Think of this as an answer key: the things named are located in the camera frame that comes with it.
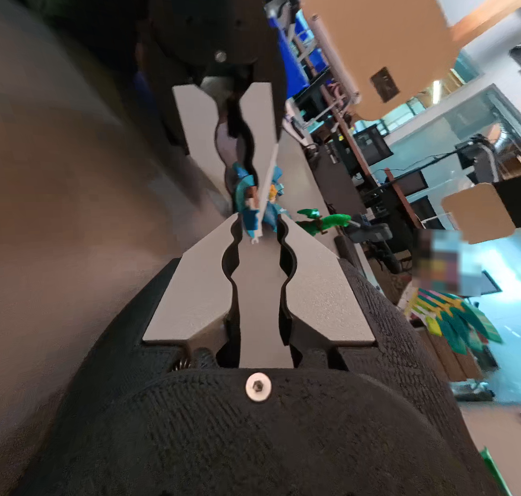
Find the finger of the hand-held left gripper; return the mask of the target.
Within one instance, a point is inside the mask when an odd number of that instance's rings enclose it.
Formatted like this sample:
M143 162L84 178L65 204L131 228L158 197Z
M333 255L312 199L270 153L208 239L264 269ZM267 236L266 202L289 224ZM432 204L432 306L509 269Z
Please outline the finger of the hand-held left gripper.
M194 84L173 86L189 155L219 192L227 192L225 164L216 149L217 104Z
M251 83L239 105L253 142L253 169L259 180L269 180L277 149L271 84Z

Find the green lego stem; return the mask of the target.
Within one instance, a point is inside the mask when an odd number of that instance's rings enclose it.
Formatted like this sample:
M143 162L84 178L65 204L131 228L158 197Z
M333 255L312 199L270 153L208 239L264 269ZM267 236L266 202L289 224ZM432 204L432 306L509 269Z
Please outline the green lego stem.
M322 217L317 209L301 209L297 213L306 216L307 220L297 221L296 224L313 237L318 233L327 233L330 228L348 227L353 222L348 214L330 214Z

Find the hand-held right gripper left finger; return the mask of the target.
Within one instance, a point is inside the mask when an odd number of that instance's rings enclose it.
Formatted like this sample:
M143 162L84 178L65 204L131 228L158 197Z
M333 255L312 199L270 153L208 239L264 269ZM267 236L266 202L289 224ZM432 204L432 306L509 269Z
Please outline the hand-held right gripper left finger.
M147 344L222 348L233 287L223 259L241 239L238 213L184 252L143 335Z

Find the blue brick flower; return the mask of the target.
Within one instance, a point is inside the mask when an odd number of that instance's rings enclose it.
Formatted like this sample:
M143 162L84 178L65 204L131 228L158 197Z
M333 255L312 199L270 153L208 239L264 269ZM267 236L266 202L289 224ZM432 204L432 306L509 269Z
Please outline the blue brick flower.
M233 199L236 211L241 215L244 229L253 245L259 243L262 236L262 218L258 186L255 178L239 162L232 166L236 174L237 184Z

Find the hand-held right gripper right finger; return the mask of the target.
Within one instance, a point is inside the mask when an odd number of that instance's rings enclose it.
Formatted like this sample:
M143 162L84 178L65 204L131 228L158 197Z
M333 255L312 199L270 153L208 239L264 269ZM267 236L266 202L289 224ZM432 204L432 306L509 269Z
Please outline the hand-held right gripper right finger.
M294 348L368 347L376 339L334 252L278 216L282 285L279 331Z

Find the blue storage bins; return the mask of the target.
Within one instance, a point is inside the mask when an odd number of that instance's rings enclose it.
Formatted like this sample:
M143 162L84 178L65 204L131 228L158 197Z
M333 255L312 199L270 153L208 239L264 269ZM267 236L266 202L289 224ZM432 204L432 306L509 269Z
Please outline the blue storage bins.
M313 85L330 84L333 81L331 70L302 13L297 13L291 40L284 33L282 20L276 18L275 11L268 11L267 16L270 26L278 32L286 80L285 98L293 98Z

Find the blue lego flower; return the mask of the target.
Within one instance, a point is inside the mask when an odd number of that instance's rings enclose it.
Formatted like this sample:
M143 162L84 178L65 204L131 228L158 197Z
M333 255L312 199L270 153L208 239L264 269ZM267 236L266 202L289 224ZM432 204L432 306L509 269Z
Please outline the blue lego flower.
M278 216L280 213L285 212L285 209L279 204L280 197L284 195L284 185L280 181L282 176L281 168L275 165L268 191L268 201L262 219L262 223L269 226L275 233L277 232Z

